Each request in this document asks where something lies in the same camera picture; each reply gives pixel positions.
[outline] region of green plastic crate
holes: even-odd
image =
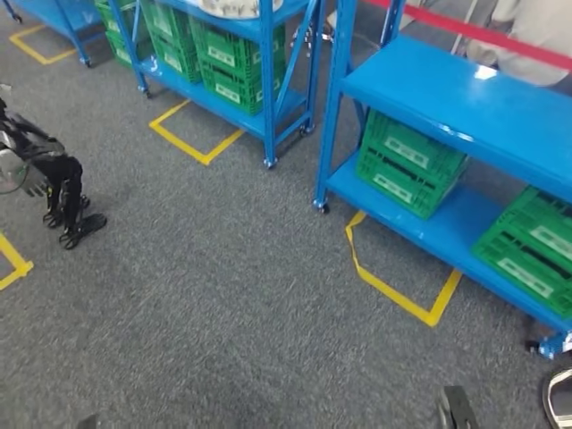
[[[484,236],[472,249],[478,258],[563,317],[572,316],[572,273],[529,243],[503,231]]]
[[[118,62],[131,67],[131,57],[129,56],[129,52],[128,52],[124,40],[121,36],[115,31],[109,30],[107,30],[105,35],[107,36],[107,40],[109,41],[111,50],[113,51],[113,54]],[[153,54],[153,51],[153,45],[149,38],[137,44],[137,55],[140,60],[150,56]]]
[[[487,234],[507,231],[534,239],[532,246],[572,271],[572,205],[529,186],[507,207]]]
[[[193,17],[189,17],[189,22],[197,51],[210,63],[244,80],[254,79],[262,73],[258,44]],[[273,38],[275,63],[285,62],[285,27],[276,27]]]
[[[155,36],[160,36],[171,46],[181,49],[193,48],[191,26],[186,13],[155,0],[141,0],[141,10],[153,37],[153,43],[155,42]]]
[[[180,47],[171,45],[161,36],[151,33],[157,58],[177,71],[183,78],[192,82],[201,80],[200,65],[196,50],[192,46]]]
[[[124,22],[130,34],[133,34],[133,27],[135,24],[135,5],[135,2],[133,0],[123,0],[118,4],[123,15]],[[121,34],[121,30],[119,30],[119,25],[106,1],[96,2],[95,6],[99,11],[99,14],[101,15],[101,21],[108,31],[112,31],[118,35]],[[146,40],[147,38],[149,38],[149,33],[145,24],[145,20],[140,17],[137,30],[137,41]]]
[[[432,183],[367,144],[361,145],[356,174],[423,219],[432,216],[460,177]]]
[[[465,167],[467,156],[371,110],[363,142],[429,181],[448,180]]]
[[[257,80],[245,80],[205,61],[202,57],[199,57],[199,60],[205,88],[248,114],[257,114],[263,108],[263,82],[260,77]],[[274,64],[274,97],[278,96],[285,73],[284,62]]]

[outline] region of red rope barrier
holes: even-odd
[[[377,4],[387,8],[391,0],[366,0],[368,3]],[[467,38],[474,38],[482,42],[490,43],[491,45],[500,46],[517,54],[527,56],[543,63],[554,65],[564,70],[572,72],[572,58],[566,55],[558,54],[558,52],[550,51],[542,47],[532,46],[527,43],[521,42],[513,38],[509,38],[505,33],[494,31],[491,29],[483,29],[474,24],[469,24],[462,21],[449,18],[447,16],[432,13],[426,9],[411,6],[406,4],[404,12],[409,16],[420,22],[428,24],[432,27],[444,29],[454,33],[460,33]]]

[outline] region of gray carpet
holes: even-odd
[[[90,49],[93,70],[42,66],[8,42],[19,29],[0,17],[0,81],[13,87],[3,97],[80,159],[91,210],[109,223],[63,252],[43,201],[2,199],[2,231],[35,264],[0,296],[2,427],[100,413],[115,427],[426,428],[444,384],[464,386],[484,428],[545,427],[537,386],[554,364],[523,350],[523,314],[463,279],[430,329],[360,280],[344,233],[355,210],[310,205],[320,127],[272,172],[250,136],[205,167],[148,126],[180,97],[145,99],[105,42]],[[343,109],[337,156],[356,139]],[[165,125],[204,151],[233,131],[194,105]],[[500,200],[521,186],[479,163],[468,180]],[[355,241],[364,266],[426,307],[451,269],[370,220]]]

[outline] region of blue shelf board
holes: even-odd
[[[55,4],[55,0],[10,0],[38,21],[69,37],[67,27]],[[60,0],[67,19],[74,31],[81,31],[101,22],[101,17],[93,0]]]
[[[543,307],[471,253],[471,246],[500,215],[502,207],[461,183],[426,221],[358,178],[354,173],[357,159],[357,152],[348,158],[330,176],[328,188],[541,323],[572,330],[572,318],[564,320]]]
[[[189,98],[197,105],[223,117],[240,129],[247,130],[254,136],[264,139],[264,115],[262,112],[255,115],[246,114],[207,90],[202,82],[189,83],[171,67],[157,61],[154,56],[141,62],[140,69],[150,78],[178,92],[183,97]],[[296,108],[305,102],[306,97],[289,89],[286,93],[278,121],[293,113]]]
[[[572,202],[572,98],[398,36],[342,91]]]
[[[241,38],[248,38],[255,42],[260,42],[260,20],[223,20],[208,13],[202,12],[200,8],[187,3],[185,0],[158,0],[161,3],[179,9],[189,15],[192,15],[201,21],[208,22],[220,29],[230,31]],[[304,11],[308,6],[309,0],[284,0],[282,7],[275,11],[273,15],[275,26],[286,22],[288,18]]]

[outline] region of yellow floor tape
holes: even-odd
[[[3,254],[14,268],[14,271],[0,280],[0,290],[5,290],[10,286],[11,283],[15,282],[20,277],[25,276],[34,266],[34,264],[31,262],[26,262],[23,257],[20,256],[20,254],[17,253],[15,248],[10,244],[10,242],[4,237],[4,235],[1,232],[0,253]]]
[[[352,258],[353,259],[353,264],[355,265],[355,270],[358,272],[358,275],[364,282],[379,290],[401,308],[428,324],[429,326],[435,327],[438,324],[448,302],[453,296],[454,290],[457,289],[457,286],[461,280],[463,273],[454,269],[429,311],[420,307],[415,302],[392,288],[392,286],[370,273],[359,264],[358,254],[355,252],[355,247],[353,244],[352,229],[363,222],[366,217],[367,214],[364,212],[358,212],[346,227],[346,235],[349,241],[349,246],[352,248]]]
[[[230,136],[220,142],[218,145],[217,145],[214,149],[211,150],[211,152],[208,154],[203,154],[202,152],[200,152],[199,150],[197,150],[188,144],[186,141],[179,139],[178,137],[175,136],[175,134],[169,130],[167,130],[166,128],[161,125],[161,122],[168,119],[169,116],[171,116],[173,114],[178,112],[179,110],[181,110],[183,106],[187,105],[188,103],[189,103],[189,100],[185,100],[174,107],[171,107],[168,109],[167,112],[161,114],[158,118],[156,118],[149,122],[149,127],[152,130],[156,132],[157,134],[167,140],[168,142],[175,147],[178,147],[183,152],[185,152],[187,155],[192,156],[196,159],[197,161],[204,165],[209,165],[210,163],[212,162],[212,160],[214,160],[217,156],[222,154],[226,148],[229,147],[235,141],[238,140],[238,138],[240,138],[240,136],[244,134],[243,130],[235,130]]]
[[[46,58],[45,56],[40,54],[39,52],[35,50],[32,46],[28,45],[22,40],[22,38],[23,37],[36,33],[38,31],[40,31],[41,29],[45,29],[45,28],[46,28],[45,25],[42,24],[42,25],[37,25],[35,27],[32,27],[31,29],[25,29],[25,30],[20,31],[16,34],[13,34],[10,36],[10,41],[14,44],[15,46],[20,48],[20,50],[34,58],[38,63],[40,63],[42,65],[50,65],[50,64],[56,63],[75,52],[75,48],[69,49],[65,52],[62,52],[61,54],[57,54],[56,56],[52,56],[51,58]]]

